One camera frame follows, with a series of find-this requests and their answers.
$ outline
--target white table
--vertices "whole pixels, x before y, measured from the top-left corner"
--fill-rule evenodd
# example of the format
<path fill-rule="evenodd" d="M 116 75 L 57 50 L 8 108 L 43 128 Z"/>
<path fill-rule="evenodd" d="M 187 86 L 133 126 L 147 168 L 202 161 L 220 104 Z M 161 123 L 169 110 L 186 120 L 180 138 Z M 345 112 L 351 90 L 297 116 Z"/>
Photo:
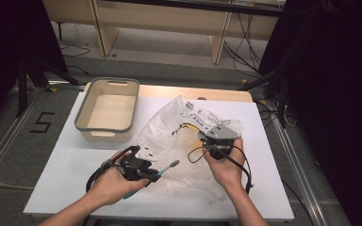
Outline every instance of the white table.
<path fill-rule="evenodd" d="M 125 143 L 88 142 L 74 127 L 75 115 L 85 93 L 80 93 L 60 134 L 24 212 L 33 216 L 53 215 L 85 194 L 91 174 L 116 151 L 136 144 L 136 136 L 149 119 L 171 99 L 141 97 L 134 120 L 134 136 Z M 197 101 L 197 105 L 226 119 L 243 122 L 242 138 L 255 185 L 250 197 L 266 220 L 292 220 L 290 204 L 283 188 L 272 151 L 255 104 L 243 102 Z M 163 185 L 165 175 L 127 200 L 105 206 L 95 218 L 232 220 L 237 213 L 230 200 L 221 201 L 198 188 L 170 193 Z"/>

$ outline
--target clear plastic bag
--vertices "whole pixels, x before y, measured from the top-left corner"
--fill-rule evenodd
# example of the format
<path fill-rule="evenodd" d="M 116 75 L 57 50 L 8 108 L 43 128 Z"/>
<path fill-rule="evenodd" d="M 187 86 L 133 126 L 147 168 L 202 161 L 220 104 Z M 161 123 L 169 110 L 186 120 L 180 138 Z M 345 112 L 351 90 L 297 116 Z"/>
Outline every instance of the clear plastic bag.
<path fill-rule="evenodd" d="M 214 180 L 207 162 L 200 159 L 203 152 L 198 130 L 183 126 L 185 123 L 204 133 L 220 123 L 239 134 L 242 129 L 240 121 L 223 119 L 184 96 L 178 96 L 149 120 L 139 134 L 137 143 L 142 149 L 148 148 L 157 158 L 153 163 L 154 169 L 164 169 L 173 161 L 180 160 L 176 167 L 169 169 L 171 173 L 164 173 L 161 179 L 165 179 L 169 192 L 176 193 L 184 187 L 195 187 L 213 192 L 219 199 L 226 199 L 225 192 Z"/>

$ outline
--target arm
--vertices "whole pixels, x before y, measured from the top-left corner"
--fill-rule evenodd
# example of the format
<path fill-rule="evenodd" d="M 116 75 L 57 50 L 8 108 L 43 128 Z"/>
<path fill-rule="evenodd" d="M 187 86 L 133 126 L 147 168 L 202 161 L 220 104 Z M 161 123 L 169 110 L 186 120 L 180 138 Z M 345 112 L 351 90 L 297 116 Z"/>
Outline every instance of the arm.
<path fill-rule="evenodd" d="M 40 225 L 77 225 L 95 210 L 118 202 L 130 192 L 144 188 L 148 182 L 148 179 L 126 181 L 117 168 L 110 168 L 93 183 L 90 191 L 81 199 Z"/>
<path fill-rule="evenodd" d="M 243 140 L 236 139 L 234 141 L 234 146 L 243 150 Z M 234 148 L 229 156 L 243 166 L 245 159 L 238 149 Z M 240 225 L 268 225 L 243 188 L 241 182 L 242 170 L 227 159 L 214 159 L 209 153 L 205 154 L 205 160 L 217 183 L 224 188 L 231 202 L 234 204 Z"/>

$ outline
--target person's left hand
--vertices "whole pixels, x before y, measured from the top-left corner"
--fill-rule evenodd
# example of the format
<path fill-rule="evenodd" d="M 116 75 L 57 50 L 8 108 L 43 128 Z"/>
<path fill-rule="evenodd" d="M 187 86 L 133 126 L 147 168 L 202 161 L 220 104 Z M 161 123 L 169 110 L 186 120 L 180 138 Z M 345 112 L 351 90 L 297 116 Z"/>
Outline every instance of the person's left hand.
<path fill-rule="evenodd" d="M 120 154 L 117 152 L 111 159 Z M 139 181 L 127 181 L 116 167 L 111 167 L 105 171 L 93 183 L 87 195 L 93 196 L 100 205 L 111 205 L 121 200 L 127 194 L 144 188 L 149 183 L 148 179 Z"/>

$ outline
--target beige plastic tray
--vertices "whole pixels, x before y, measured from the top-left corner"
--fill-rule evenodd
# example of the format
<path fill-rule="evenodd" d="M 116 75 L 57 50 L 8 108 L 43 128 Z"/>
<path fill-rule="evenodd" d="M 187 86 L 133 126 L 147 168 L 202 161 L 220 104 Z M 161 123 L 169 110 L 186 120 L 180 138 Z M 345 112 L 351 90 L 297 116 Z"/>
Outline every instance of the beige plastic tray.
<path fill-rule="evenodd" d="M 87 140 L 128 141 L 139 91 L 140 84 L 133 79 L 94 79 L 75 117 L 75 127 Z"/>

